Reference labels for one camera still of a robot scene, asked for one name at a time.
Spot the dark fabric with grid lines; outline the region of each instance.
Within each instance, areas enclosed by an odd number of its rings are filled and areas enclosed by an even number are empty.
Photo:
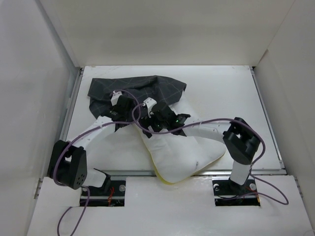
[[[166,102],[168,105],[179,101],[186,84],[165,76],[142,76],[122,79],[98,79],[93,78],[88,96],[90,97],[90,111],[99,117],[111,107],[110,94],[116,89],[124,89],[131,92],[139,102],[148,97],[157,102]]]

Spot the black cover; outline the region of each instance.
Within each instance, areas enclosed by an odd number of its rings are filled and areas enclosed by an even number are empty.
[[[88,96],[90,99],[90,111],[97,118],[111,107],[111,93],[116,89],[124,89],[131,92],[139,102],[151,97],[157,102],[165,102],[167,105],[179,101],[186,84],[165,76],[142,76],[122,79],[98,79],[93,78]]]

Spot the metal frame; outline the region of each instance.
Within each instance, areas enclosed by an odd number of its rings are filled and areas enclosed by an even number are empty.
[[[276,148],[277,156],[279,158],[279,162],[280,162],[280,165],[281,165],[281,168],[282,168],[282,169],[278,169],[278,170],[266,170],[266,169],[264,169],[264,170],[253,170],[252,173],[253,173],[253,175],[287,175],[286,170],[285,170],[284,165],[283,165],[283,161],[282,161],[281,155],[280,155],[280,151],[279,151],[276,139],[275,139],[275,135],[274,135],[274,132],[272,130],[272,127],[271,127],[271,124],[270,124],[270,121],[269,121],[269,118],[268,118],[268,115],[267,115],[267,112],[266,112],[265,105],[263,103],[263,100],[261,98],[261,94],[260,94],[259,88],[257,86],[257,82],[256,82],[254,71],[253,71],[252,67],[250,67],[250,69],[251,69],[252,78],[254,80],[254,84],[255,84],[255,87],[256,87],[256,91],[258,93],[258,97],[259,97],[261,106],[263,108],[263,111],[264,111],[264,114],[265,114],[265,117],[266,117],[266,120],[267,120],[269,131],[271,133],[271,136],[272,136],[275,148]],[[75,103],[76,103],[76,99],[77,99],[77,96],[78,96],[78,93],[79,93],[79,88],[80,88],[82,77],[83,77],[83,72],[84,72],[84,69],[81,68],[80,76],[77,78],[77,80],[76,80],[76,82],[74,84],[72,95],[71,95],[70,100],[68,102],[66,118],[64,120],[62,132],[61,132],[61,135],[60,135],[60,139],[64,140],[64,141],[66,141],[67,134],[68,134],[68,131],[69,131],[69,127],[70,127],[70,123],[71,123],[71,118],[72,118],[74,106],[75,106]],[[110,174],[111,176],[117,176],[117,177],[123,177],[123,178],[128,177],[128,176],[132,176],[132,177],[136,177],[136,176],[139,176],[139,177],[156,176],[154,171],[126,171],[126,170],[121,170],[121,171],[120,170],[104,170],[104,171],[106,171],[106,173]],[[230,174],[231,174],[230,170],[219,170],[219,171],[218,170],[213,170],[213,171],[201,171],[201,172],[195,174],[195,176],[229,176]]]

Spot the table surface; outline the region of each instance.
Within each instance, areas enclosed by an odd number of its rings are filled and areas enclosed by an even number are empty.
[[[76,98],[67,139],[88,128],[95,118],[87,96],[92,78],[161,75],[187,83],[186,97],[202,119],[242,117],[266,143],[266,153],[254,170],[281,168],[258,92],[248,66],[86,66]],[[229,153],[206,170],[231,170]],[[88,157],[89,168],[151,171],[152,160],[138,131],[131,125],[104,139]]]
[[[215,206],[210,177],[191,177],[165,185],[156,177],[128,177],[124,207],[88,207],[76,236],[303,236],[311,229],[292,176],[264,176],[289,200],[284,206],[260,197],[261,206]],[[280,201],[269,185],[259,192]],[[57,223],[69,206],[78,206],[80,190],[44,178],[28,236],[55,236]],[[82,207],[63,218],[61,235],[72,232]]]

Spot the dark gray cloth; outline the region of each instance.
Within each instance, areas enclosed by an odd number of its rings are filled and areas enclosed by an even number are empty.
[[[93,78],[88,96],[90,97],[90,111],[99,117],[111,107],[110,94],[117,89],[124,89],[134,95],[139,102],[148,97],[155,101],[166,102],[168,105],[179,101],[186,84],[165,76],[142,76],[122,79]]]

